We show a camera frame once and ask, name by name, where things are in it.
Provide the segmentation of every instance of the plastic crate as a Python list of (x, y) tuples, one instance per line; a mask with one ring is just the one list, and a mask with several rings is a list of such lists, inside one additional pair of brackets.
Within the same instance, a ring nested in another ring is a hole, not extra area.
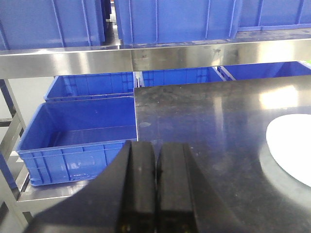
[(99, 46), (101, 0), (0, 0), (0, 50)]
[(261, 79), (311, 75), (311, 65), (307, 62), (281, 62), (219, 67), (218, 71), (232, 80)]
[(240, 32), (310, 27), (310, 0), (247, 0), (243, 3)]
[(17, 152), (32, 185), (95, 178), (126, 139), (135, 140), (133, 97), (40, 105)]
[(124, 44), (235, 37), (242, 0), (116, 0)]
[(102, 1), (102, 9), (103, 15), (105, 15), (105, 19), (110, 19), (111, 14), (111, 3), (110, 0), (101, 0)]
[(214, 67), (144, 71), (143, 80), (145, 86), (226, 81)]
[(132, 72), (58, 76), (44, 99), (50, 102), (132, 96), (133, 89)]

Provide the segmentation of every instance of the metal rack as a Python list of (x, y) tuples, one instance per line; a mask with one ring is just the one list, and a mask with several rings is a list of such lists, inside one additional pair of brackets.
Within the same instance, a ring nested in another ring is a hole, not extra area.
[[(120, 45), (112, 36), (106, 46), (0, 51), (0, 77), (5, 79), (128, 72), (154, 69), (210, 67), (236, 64), (311, 60), (311, 29), (242, 32), (232, 40), (160, 45)], [(24, 167), (17, 178), (17, 198), (0, 186), (10, 211), (22, 227), (23, 212), (38, 212), (71, 196), (87, 181), (32, 187)]]

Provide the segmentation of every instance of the stainless steel shelf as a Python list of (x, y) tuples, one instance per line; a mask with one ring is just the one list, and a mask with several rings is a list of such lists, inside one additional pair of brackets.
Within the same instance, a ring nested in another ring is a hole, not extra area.
[(232, 40), (0, 51), (0, 77), (107, 72), (311, 60), (311, 28), (242, 32)]
[(89, 181), (79, 181), (71, 183), (59, 183), (46, 186), (31, 186), (28, 178), (28, 170), (24, 166), (16, 181), (20, 195), (17, 199), (17, 206), (22, 212), (32, 214), (43, 211), (60, 201), (72, 196)]

